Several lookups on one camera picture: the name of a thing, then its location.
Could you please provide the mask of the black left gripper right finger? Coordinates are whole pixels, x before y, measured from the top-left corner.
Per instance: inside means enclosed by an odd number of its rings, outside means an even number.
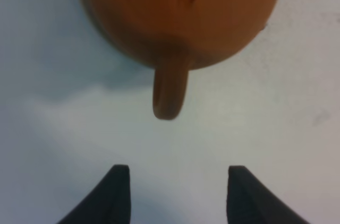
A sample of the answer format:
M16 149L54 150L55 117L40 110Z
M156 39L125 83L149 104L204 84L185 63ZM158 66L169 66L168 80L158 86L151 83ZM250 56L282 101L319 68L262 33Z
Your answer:
M228 223L307 223L245 166L229 166L226 215Z

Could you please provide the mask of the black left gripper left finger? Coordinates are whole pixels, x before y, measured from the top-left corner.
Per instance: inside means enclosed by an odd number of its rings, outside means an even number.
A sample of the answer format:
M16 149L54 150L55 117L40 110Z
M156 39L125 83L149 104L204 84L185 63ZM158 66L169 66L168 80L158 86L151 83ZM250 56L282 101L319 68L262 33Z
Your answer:
M130 220L130 169L127 165L114 165L59 223L130 223Z

